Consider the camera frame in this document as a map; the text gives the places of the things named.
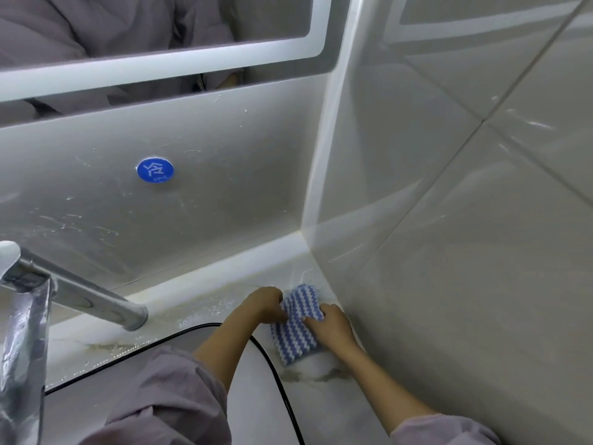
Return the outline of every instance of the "chrome faucet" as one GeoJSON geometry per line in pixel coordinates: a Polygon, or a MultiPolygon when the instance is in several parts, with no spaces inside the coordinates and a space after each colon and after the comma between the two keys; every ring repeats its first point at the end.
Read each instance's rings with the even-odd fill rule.
{"type": "Polygon", "coordinates": [[[0,444],[36,445],[41,441],[50,304],[126,330],[140,328],[148,311],[11,241],[0,241],[0,285],[15,292],[0,374],[0,444]]]}

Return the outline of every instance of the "cleaning rag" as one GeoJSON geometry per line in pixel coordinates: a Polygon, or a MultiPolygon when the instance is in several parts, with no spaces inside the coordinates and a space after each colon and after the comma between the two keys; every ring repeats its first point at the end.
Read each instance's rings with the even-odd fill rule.
{"type": "Polygon", "coordinates": [[[284,297],[280,306],[288,314],[286,323],[271,325],[271,337],[285,366],[317,350],[320,344],[301,321],[303,317],[323,320],[315,287],[301,284],[284,297]]]}

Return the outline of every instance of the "blue sticker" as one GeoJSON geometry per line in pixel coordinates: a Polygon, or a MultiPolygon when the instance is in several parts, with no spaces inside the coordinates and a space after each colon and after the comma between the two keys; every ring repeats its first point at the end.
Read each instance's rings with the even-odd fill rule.
{"type": "Polygon", "coordinates": [[[173,164],[165,158],[146,158],[136,167],[138,176],[149,183],[164,183],[173,177],[173,164]]]}

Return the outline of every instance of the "person's left hand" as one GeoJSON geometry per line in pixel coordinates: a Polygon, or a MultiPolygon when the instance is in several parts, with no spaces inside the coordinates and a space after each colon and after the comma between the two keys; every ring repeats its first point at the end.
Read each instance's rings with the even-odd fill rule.
{"type": "Polygon", "coordinates": [[[275,287],[260,287],[243,301],[243,309],[254,315],[259,323],[284,323],[288,315],[280,308],[282,291],[275,287]]]}

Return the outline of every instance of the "white sink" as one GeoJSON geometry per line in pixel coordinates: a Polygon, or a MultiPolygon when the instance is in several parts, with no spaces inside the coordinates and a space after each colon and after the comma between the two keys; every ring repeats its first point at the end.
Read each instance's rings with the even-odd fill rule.
{"type": "MultiPolygon", "coordinates": [[[[212,334],[209,324],[141,348],[81,377],[51,389],[45,398],[43,445],[75,445],[100,428],[128,381],[145,365],[156,347],[170,345],[192,352],[212,334]]],[[[271,362],[249,342],[228,396],[233,445],[299,445],[298,426],[271,362]]]]}

